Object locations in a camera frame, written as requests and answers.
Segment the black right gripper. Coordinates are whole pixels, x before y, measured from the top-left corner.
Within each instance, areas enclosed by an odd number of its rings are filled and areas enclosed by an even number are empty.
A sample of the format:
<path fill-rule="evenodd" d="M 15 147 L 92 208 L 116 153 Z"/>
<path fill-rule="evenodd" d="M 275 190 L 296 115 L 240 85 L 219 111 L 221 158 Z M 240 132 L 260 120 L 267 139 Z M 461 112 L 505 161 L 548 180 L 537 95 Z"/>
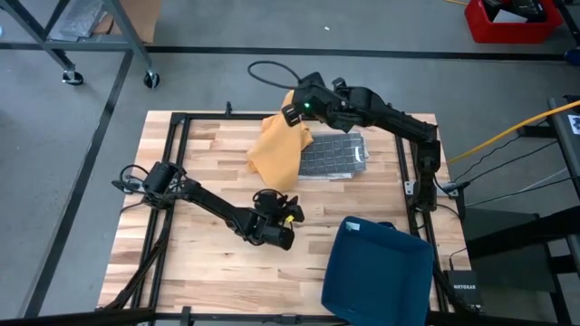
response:
<path fill-rule="evenodd" d="M 301 122 L 301 114 L 317 119 L 331 128 L 341 128 L 341 100 L 328 89 L 319 72 L 306 75 L 295 88 L 292 103 L 282 108 L 286 123 L 293 127 Z"/>

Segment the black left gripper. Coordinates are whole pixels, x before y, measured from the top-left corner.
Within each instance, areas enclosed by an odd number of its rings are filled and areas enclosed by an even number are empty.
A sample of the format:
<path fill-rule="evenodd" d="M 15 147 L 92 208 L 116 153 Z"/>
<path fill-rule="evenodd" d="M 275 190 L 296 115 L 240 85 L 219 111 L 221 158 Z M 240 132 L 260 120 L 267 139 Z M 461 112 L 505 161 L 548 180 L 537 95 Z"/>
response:
<path fill-rule="evenodd" d="M 256 246 L 272 245 L 289 251 L 295 240 L 292 223 L 305 220 L 298 196 L 289 197 L 271 188 L 257 191 L 250 210 L 253 223 L 246 231 L 246 240 Z"/>

